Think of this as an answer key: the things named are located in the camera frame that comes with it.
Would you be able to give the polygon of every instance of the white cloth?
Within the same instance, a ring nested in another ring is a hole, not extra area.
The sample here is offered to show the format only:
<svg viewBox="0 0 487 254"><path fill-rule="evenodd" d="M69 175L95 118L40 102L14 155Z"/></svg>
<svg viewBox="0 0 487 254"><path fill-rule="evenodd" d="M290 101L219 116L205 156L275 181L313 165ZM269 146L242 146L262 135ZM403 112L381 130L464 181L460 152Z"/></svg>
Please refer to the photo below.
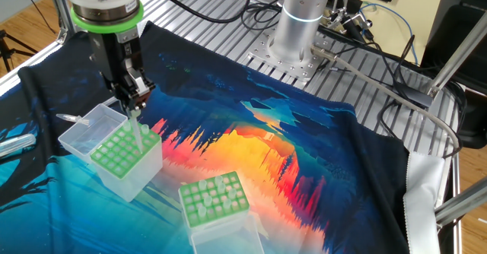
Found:
<svg viewBox="0 0 487 254"><path fill-rule="evenodd" d="M406 194L406 232L411 254L440 254L434 204L445 161L417 153L409 155Z"/></svg>

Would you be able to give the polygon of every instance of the metal table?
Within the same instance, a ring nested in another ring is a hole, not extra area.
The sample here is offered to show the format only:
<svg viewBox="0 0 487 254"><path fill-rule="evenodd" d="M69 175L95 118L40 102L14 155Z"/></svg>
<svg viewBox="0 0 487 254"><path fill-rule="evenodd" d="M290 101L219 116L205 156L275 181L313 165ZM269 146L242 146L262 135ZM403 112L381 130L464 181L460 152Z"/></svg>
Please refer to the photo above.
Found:
<svg viewBox="0 0 487 254"><path fill-rule="evenodd" d="M180 1L203 14L216 18L233 17L244 6L245 2L245 0ZM247 52L254 49L253 44L255 41L266 39L266 35L269 35L272 29L264 31L248 30L241 24L240 20L230 24L212 24L201 18L192 16L168 0L141 0L141 2L145 6L145 21L152 21L159 27L170 30L187 40L204 46L206 49L210 49L213 52L226 56L242 65L247 65L265 75L302 89L317 97L325 100L350 103L355 108L358 121L362 125L378 134L387 134L377 121L377 113L385 104L392 100L376 88L356 78L352 73L341 70L330 70L330 68L335 67L335 64L328 64L322 71L317 72L310 81L305 83L250 58ZM270 15L272 14L264 14L264 18L266 16L270 17ZM251 17L247 19L248 24L253 25L255 23ZM324 44L319 45L326 49L331 49L333 52L340 52L350 47L330 37L326 37ZM21 66L35 65L42 62L49 54L60 49L61 46L58 43L52 43ZM387 74L384 61L379 55L363 49L356 49L343 53L341 57L359 68L366 75L392 84L392 78ZM395 68L397 65L392 61L390 64L392 68ZM17 71L21 66L3 78L0 78L0 95L20 82ZM403 68L403 74L410 87L424 87L431 81L431 79L410 71L407 68ZM457 127L459 118L457 105L454 102L452 94L447 90L437 95L429 112L434 113L453 128ZM442 129L409 108L398 106L386 112L384 118L386 123L404 141L404 145L410 151L442 157L453 150L451 140ZM437 206L444 200L451 164L453 164L452 183L454 196L460 192L459 159L458 155L456 155L446 161ZM454 228L455 253L461 253L460 230L461 223L457 224Z"/></svg>

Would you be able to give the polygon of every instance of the robotic arm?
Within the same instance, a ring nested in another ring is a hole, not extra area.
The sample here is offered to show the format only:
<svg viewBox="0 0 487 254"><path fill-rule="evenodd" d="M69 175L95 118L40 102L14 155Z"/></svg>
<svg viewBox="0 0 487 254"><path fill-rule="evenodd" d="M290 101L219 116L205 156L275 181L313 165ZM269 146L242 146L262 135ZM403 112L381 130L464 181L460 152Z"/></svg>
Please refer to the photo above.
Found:
<svg viewBox="0 0 487 254"><path fill-rule="evenodd" d="M107 88L129 118L145 108L155 85L145 77L137 23L142 19L139 0L70 0L72 19L88 31Z"/></svg>

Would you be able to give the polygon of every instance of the wooden floor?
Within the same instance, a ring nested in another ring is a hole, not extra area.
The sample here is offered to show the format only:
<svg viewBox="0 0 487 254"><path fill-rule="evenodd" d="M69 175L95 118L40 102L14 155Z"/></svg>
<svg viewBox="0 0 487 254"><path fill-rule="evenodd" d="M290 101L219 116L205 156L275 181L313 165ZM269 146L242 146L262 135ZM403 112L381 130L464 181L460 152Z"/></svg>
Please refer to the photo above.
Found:
<svg viewBox="0 0 487 254"><path fill-rule="evenodd" d="M41 0L38 4L47 21L56 31L59 30L56 10L51 0ZM34 6L31 6L10 20L0 24L0 30L6 30L13 37L41 50L56 39L44 24L41 16ZM21 46L7 40L8 46L13 49L22 49ZM26 56L14 55L14 65L27 60ZM0 76L5 74L5 66L0 62ZM464 149L460 153L461 189L464 190L476 181L487 176L487 148L482 150ZM480 254L487 252L487 224L478 219L487 220L487 205L477 208L467 214L462 220L463 253Z"/></svg>

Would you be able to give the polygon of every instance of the clear plastic box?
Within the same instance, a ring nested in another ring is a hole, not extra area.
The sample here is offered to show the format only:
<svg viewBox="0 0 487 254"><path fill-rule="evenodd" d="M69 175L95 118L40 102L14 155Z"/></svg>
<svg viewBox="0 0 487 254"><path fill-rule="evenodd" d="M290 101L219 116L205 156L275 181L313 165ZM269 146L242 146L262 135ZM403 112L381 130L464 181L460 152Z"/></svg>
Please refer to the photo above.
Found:
<svg viewBox="0 0 487 254"><path fill-rule="evenodd" d="M190 237L195 254L252 253L264 254L254 217L230 221Z"/></svg>
<svg viewBox="0 0 487 254"><path fill-rule="evenodd" d="M59 136L58 140L67 151L91 164L90 154L126 120L127 116L99 104Z"/></svg>
<svg viewBox="0 0 487 254"><path fill-rule="evenodd" d="M263 253L237 172L183 185L178 193L189 244L195 253Z"/></svg>
<svg viewBox="0 0 487 254"><path fill-rule="evenodd" d="M141 129L141 137L142 153L127 121L91 154L103 184L127 202L133 200L162 168L161 137L147 126Z"/></svg>

